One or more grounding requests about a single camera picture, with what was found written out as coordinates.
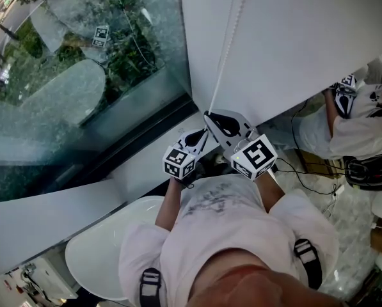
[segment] white t-shirt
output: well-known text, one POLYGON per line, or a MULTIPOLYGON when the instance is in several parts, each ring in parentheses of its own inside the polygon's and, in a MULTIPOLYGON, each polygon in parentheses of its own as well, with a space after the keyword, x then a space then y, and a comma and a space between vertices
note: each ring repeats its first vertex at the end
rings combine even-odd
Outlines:
POLYGON ((350 119, 337 117, 334 122, 333 137, 327 122, 326 106, 316 113, 303 118, 300 137, 323 159, 339 159, 353 156, 367 159, 382 154, 382 117, 369 117, 382 109, 382 63, 375 60, 369 64, 366 83, 357 91, 350 119))
POLYGON ((240 248, 272 270, 308 285, 294 243, 306 238, 317 248, 323 279, 338 256, 334 227, 301 190, 286 194, 266 213, 257 186, 242 175, 203 178, 182 192, 181 211, 171 232, 134 224, 122 244, 119 275, 124 295, 139 306, 139 279, 148 267, 161 271, 163 306, 183 307, 199 270, 219 251, 240 248))

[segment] white pull cord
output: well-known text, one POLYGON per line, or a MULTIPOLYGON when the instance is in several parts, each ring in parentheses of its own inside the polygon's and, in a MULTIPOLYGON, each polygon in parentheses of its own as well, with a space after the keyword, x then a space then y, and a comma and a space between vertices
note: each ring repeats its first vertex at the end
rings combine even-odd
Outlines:
MULTIPOLYGON (((229 39, 229 44, 228 44, 226 53, 225 53, 225 55, 223 57, 222 66, 221 66, 220 71, 219 71, 218 80, 216 81, 215 90, 214 90, 214 94, 212 96, 211 105, 209 106, 208 114, 211 114, 212 108, 213 108, 215 100, 216 100, 216 95, 218 94, 218 91, 219 91, 219 86, 220 86, 221 81, 222 81, 223 70, 225 69, 225 64, 226 64, 227 59, 228 59, 230 47, 232 46, 232 42, 234 41, 235 33, 236 33, 236 30, 237 30, 237 26, 239 25, 239 19, 241 18, 241 14, 242 14, 242 11, 243 11, 243 7, 244 7, 245 1, 246 0, 241 0, 241 3, 239 5, 239 9, 238 9, 237 14, 236 14, 234 28, 232 30, 232 34, 231 34, 230 39, 229 39)), ((234 3, 234 0, 231 0, 231 5, 230 5, 230 10, 229 10, 229 15, 228 15, 228 23, 230 21, 230 16, 231 16, 231 13, 232 13, 232 5, 233 5, 233 3, 234 3)), ((225 34, 225 37, 223 39, 222 53, 221 53, 221 57, 219 59, 219 62, 222 59, 223 48, 224 48, 224 45, 225 45, 225 40, 226 40, 226 34, 225 34)))

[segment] glass window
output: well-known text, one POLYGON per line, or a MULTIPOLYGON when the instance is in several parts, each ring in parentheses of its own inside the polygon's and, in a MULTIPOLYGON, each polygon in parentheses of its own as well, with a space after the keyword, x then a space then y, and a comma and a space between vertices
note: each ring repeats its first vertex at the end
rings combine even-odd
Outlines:
POLYGON ((55 190, 187 92, 180 0, 0 0, 0 201, 55 190))

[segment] white basin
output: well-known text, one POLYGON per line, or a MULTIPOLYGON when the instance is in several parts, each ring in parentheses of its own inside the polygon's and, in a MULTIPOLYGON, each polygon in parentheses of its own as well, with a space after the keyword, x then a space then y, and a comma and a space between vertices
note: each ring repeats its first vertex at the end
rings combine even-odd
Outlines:
POLYGON ((140 198, 70 240, 65 259, 87 291, 109 300, 125 300, 118 279, 118 259, 125 229, 133 221, 155 223, 163 197, 140 198))

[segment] person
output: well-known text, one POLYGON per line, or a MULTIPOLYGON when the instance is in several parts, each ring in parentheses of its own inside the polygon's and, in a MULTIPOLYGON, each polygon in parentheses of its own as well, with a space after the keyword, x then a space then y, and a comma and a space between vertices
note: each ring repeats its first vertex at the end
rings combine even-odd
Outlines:
POLYGON ((320 282, 338 257, 334 227, 303 191, 285 194, 269 173, 254 182, 201 178, 181 189, 171 178, 155 224, 127 229, 118 272, 132 304, 141 306, 141 275, 153 267, 161 272, 161 307, 343 306, 308 287, 294 254, 297 240, 313 244, 320 282))
POLYGON ((349 119, 338 115, 332 90, 324 90, 326 101, 318 111, 305 117, 276 117, 259 127, 281 150, 300 149, 322 159, 343 156, 368 159, 382 154, 382 62, 369 63, 365 85, 357 91, 349 119))

